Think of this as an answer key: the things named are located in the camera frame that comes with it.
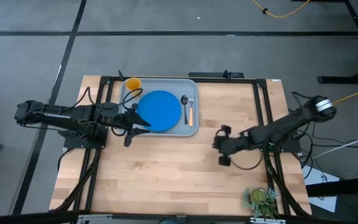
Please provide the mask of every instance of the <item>white cable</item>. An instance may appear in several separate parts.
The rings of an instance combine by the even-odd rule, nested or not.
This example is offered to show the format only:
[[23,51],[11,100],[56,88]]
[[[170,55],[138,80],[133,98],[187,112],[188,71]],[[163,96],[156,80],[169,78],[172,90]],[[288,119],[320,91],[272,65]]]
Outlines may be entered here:
[[356,144],[356,143],[358,143],[358,140],[357,140],[357,141],[354,141],[354,142],[351,142],[351,143],[348,143],[348,144],[345,144],[345,145],[343,145],[343,146],[336,147],[335,149],[328,150],[328,151],[326,151],[326,152],[323,152],[323,153],[321,153],[321,154],[318,154],[317,156],[313,156],[312,158],[313,158],[313,159],[316,159],[317,157],[320,157],[320,156],[322,156],[322,155],[325,155],[325,154],[330,153],[330,152],[333,152],[333,151],[337,151],[338,149],[342,149],[342,148],[347,147],[347,146],[351,146],[351,145]]

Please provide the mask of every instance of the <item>wooden tabletop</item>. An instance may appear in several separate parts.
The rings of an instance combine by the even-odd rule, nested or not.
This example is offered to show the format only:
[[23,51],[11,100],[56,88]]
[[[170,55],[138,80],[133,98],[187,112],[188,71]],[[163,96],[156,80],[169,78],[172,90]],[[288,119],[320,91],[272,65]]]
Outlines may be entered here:
[[[79,97],[87,86],[96,100],[100,76],[84,76]],[[114,82],[112,102],[118,102],[122,82]],[[211,147],[215,132],[222,124],[232,133],[257,126],[254,92],[245,83],[197,83],[200,106],[200,128],[188,138],[136,136],[130,147],[124,137],[109,132],[102,150],[92,212],[186,214],[186,215],[252,215],[244,209],[241,196],[246,188],[267,188],[265,165],[253,170],[219,166],[217,150]],[[267,80],[274,120],[288,113],[280,80]],[[267,124],[262,89],[260,100]],[[90,104],[84,98],[81,105]],[[71,151],[62,159],[50,208],[58,207],[78,182],[84,149]],[[254,166],[260,152],[242,151],[232,156],[242,167]],[[305,182],[298,160],[281,154],[285,183],[295,200],[311,213]],[[85,186],[80,208],[84,208],[88,187]],[[278,210],[283,213],[281,198]]]

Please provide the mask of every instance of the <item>potted plant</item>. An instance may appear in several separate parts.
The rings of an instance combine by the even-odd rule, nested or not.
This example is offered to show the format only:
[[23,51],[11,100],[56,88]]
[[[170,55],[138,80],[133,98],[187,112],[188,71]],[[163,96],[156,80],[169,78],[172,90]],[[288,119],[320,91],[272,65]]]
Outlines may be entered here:
[[277,193],[269,189],[257,188],[254,190],[246,189],[242,194],[242,203],[245,208],[250,208],[254,211],[254,217],[263,217],[266,219],[276,219],[278,213],[275,210],[275,201],[277,199]]

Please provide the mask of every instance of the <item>fork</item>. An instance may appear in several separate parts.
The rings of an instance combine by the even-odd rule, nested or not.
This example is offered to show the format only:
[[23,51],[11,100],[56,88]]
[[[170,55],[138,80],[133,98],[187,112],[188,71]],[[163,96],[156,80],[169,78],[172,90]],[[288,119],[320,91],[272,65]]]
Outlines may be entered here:
[[193,127],[193,103],[194,103],[194,94],[189,94],[189,103],[190,103],[190,112],[189,112],[189,126]]

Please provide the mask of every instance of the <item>spoon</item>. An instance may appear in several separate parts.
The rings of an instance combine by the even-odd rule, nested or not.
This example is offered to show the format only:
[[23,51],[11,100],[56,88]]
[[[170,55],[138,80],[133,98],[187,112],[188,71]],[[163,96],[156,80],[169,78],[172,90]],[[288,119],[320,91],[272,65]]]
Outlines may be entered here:
[[187,124],[186,104],[188,102],[188,98],[185,95],[183,95],[183,96],[181,96],[180,101],[183,104],[183,107],[185,108],[185,124]]

